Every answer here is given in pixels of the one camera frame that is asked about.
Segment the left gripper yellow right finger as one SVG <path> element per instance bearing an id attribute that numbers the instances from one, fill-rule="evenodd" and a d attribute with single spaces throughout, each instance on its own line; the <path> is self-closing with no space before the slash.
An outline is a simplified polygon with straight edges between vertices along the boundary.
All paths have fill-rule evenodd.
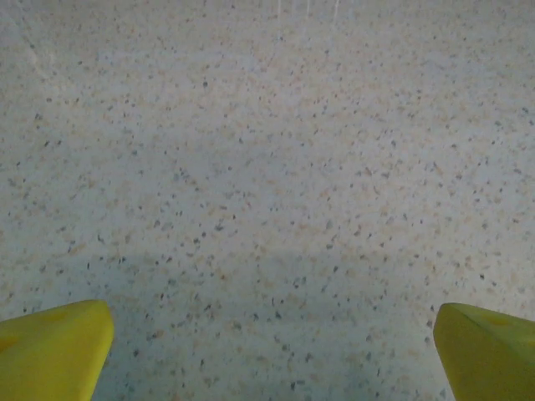
<path id="1" fill-rule="evenodd" d="M 533 321 L 446 303 L 433 338 L 456 400 L 534 399 Z"/>

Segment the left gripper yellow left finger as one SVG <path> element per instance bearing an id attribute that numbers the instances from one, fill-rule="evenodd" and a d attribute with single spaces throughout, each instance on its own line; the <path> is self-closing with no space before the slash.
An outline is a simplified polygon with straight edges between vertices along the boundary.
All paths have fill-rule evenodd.
<path id="1" fill-rule="evenodd" d="M 103 300 L 2 321 L 1 399 L 90 400 L 113 338 Z"/>

